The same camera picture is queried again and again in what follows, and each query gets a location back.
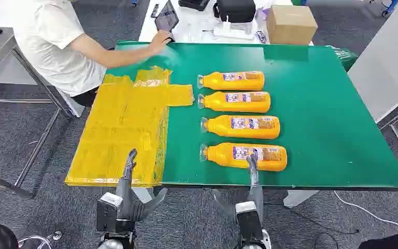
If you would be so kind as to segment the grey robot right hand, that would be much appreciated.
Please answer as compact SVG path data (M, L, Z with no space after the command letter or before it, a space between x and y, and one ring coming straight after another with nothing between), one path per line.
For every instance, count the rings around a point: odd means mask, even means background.
M264 204L263 204L263 188L259 184L259 170L258 163L254 154L250 154L247 157L247 162L249 163L249 173L250 173L250 190L247 200L253 201L257 208L257 213L260 219L260 223L263 223L264 216ZM236 219L236 209L235 206L229 204L222 199L221 192L217 189L212 189L212 195L214 202L217 207L234 223L237 223Z

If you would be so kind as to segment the person's hand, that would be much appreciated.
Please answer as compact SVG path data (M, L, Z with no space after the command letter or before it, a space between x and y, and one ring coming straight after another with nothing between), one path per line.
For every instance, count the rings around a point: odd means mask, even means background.
M154 38L152 39L151 43L149 44L148 48L152 55L156 55L160 53L166 46L167 43L170 42L170 32L159 30Z

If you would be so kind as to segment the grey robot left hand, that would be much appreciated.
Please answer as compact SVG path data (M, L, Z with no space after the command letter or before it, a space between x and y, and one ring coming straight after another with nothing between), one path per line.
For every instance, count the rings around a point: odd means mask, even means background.
M117 217L138 222L148 217L164 201L168 189L162 188L158 195L147 203L133 200L134 192L131 184L133 169L136 166L136 162L134 162L136 156L137 149L133 148L127 156L123 176L119 178L116 195L123 199Z

